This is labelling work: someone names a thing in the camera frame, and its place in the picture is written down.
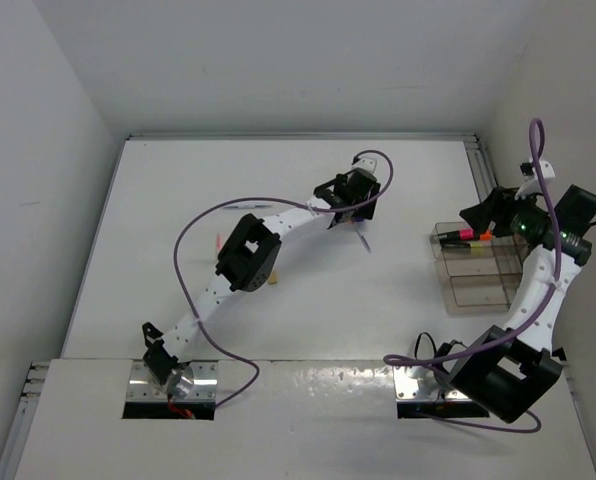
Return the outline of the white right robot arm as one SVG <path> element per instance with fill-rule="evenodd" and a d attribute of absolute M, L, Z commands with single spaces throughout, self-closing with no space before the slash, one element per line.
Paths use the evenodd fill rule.
<path fill-rule="evenodd" d="M 496 237 L 525 241 L 529 253 L 522 278 L 504 324 L 461 351 L 451 369 L 435 362 L 437 398 L 400 406 L 400 417 L 463 425 L 468 418 L 495 416 L 511 424 L 559 379 L 553 329 L 569 287 L 591 257 L 584 236 L 596 225 L 596 194 L 572 185 L 552 213 L 538 206 L 538 196 L 496 187 L 483 202 L 461 211 L 475 232 L 491 228 Z"/>

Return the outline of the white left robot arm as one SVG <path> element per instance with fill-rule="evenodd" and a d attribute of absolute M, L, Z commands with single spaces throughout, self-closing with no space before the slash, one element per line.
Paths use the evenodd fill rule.
<path fill-rule="evenodd" d="M 283 242 L 350 219 L 373 218 L 376 204 L 367 200 L 381 188 L 374 172 L 372 161 L 361 160 L 349 172 L 316 187 L 303 208 L 241 217 L 222 244 L 214 274 L 191 312 L 164 333 L 149 322 L 142 326 L 147 346 L 144 363 L 167 395 L 181 399 L 193 388 L 193 375 L 185 371 L 181 355 L 199 333 L 197 322 L 210 320 L 233 294 L 261 288 L 274 269 Z"/>

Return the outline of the pink black highlighter marker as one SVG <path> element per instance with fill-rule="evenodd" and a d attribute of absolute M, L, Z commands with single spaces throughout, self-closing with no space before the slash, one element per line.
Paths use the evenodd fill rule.
<path fill-rule="evenodd" d="M 470 241 L 474 238 L 474 231 L 472 229 L 454 230 L 438 234 L 440 242 L 459 242 Z"/>

